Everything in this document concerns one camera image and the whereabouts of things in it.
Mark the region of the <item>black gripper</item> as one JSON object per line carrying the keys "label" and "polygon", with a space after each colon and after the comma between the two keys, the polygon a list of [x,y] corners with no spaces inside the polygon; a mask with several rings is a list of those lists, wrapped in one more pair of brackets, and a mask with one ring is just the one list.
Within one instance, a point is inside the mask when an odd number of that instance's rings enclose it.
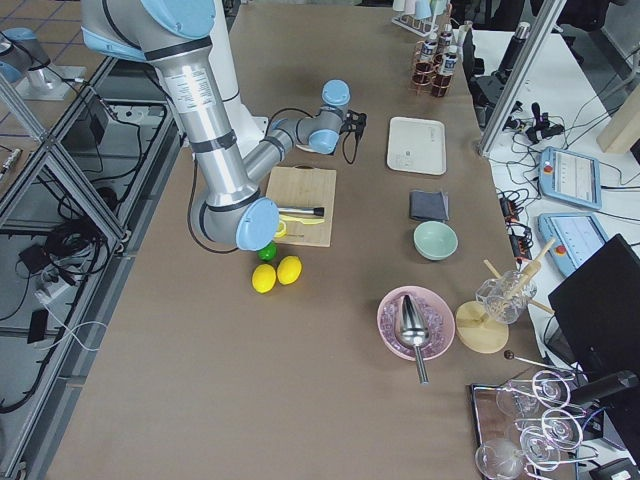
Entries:
{"label": "black gripper", "polygon": [[355,130],[356,130],[356,113],[353,112],[352,110],[348,110],[343,120],[340,133],[349,134],[351,132],[354,132]]}

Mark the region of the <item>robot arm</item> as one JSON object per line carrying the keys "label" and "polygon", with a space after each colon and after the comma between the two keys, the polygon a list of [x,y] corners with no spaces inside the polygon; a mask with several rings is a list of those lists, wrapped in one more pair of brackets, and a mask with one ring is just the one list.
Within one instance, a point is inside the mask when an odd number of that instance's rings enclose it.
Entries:
{"label": "robot arm", "polygon": [[29,71],[39,70],[50,63],[49,55],[33,30],[15,27],[1,32],[1,75],[9,83],[16,83]]}
{"label": "robot arm", "polygon": [[149,64],[164,82],[207,185],[188,224],[241,250],[269,244],[279,211],[259,183],[297,145],[320,154],[335,150],[346,123],[348,85],[328,81],[316,115],[280,120],[248,149],[238,140],[254,120],[233,111],[241,103],[221,2],[84,1],[81,13],[88,48]]}

